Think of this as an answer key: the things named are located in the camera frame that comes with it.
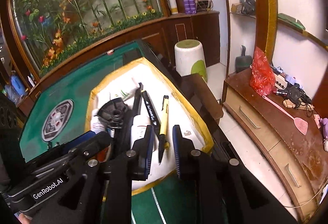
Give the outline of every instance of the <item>blue bottle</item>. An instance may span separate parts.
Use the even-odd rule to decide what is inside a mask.
[[[16,71],[13,70],[12,73],[13,74],[10,77],[11,85],[14,87],[14,89],[20,96],[25,95],[26,94],[25,86],[23,85],[20,78],[16,75]]]

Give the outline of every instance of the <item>cable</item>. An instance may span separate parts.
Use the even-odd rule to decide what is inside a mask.
[[[303,202],[305,204],[301,205],[301,206],[284,206],[283,207],[286,207],[286,208],[299,208],[299,207],[302,207],[304,205],[306,205],[307,203],[309,203],[311,200],[313,200],[314,197],[316,197],[318,195],[318,193],[320,193],[322,191],[322,189],[326,186],[326,184],[328,183],[328,179],[326,180],[326,182],[323,184],[323,186],[318,190],[318,192],[308,201],[306,202]]]

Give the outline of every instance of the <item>wooden cabinet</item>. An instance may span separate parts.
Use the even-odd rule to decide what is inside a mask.
[[[328,179],[328,153],[323,149],[322,135],[313,116],[284,108],[308,122],[306,135],[301,134],[288,116],[249,86],[250,76],[247,69],[225,80],[223,105],[266,156],[294,205],[301,206],[296,208],[301,221],[306,221],[318,208],[320,195],[315,194]],[[282,104],[282,97],[268,97]]]
[[[195,15],[176,14],[162,17],[112,34],[63,61],[32,88],[29,99],[20,105],[24,107],[22,110],[28,114],[27,108],[32,109],[33,102],[43,90],[76,67],[106,51],[140,38],[150,43],[173,65],[175,64],[174,45],[185,39],[198,39],[203,44],[206,66],[220,61],[219,12],[210,11]]]

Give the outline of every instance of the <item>white bottle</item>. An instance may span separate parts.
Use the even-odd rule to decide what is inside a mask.
[[[136,140],[145,137],[147,125],[150,125],[150,118],[146,115],[136,115],[133,118],[133,125],[131,127],[131,149]]]
[[[105,126],[99,121],[99,118],[97,115],[99,109],[92,110],[92,118],[90,121],[91,131],[93,131],[95,134],[105,131]]]

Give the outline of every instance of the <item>white stool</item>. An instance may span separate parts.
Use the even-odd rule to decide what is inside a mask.
[[[174,46],[175,66],[183,77],[198,73],[207,82],[203,45],[197,40],[183,40]]]

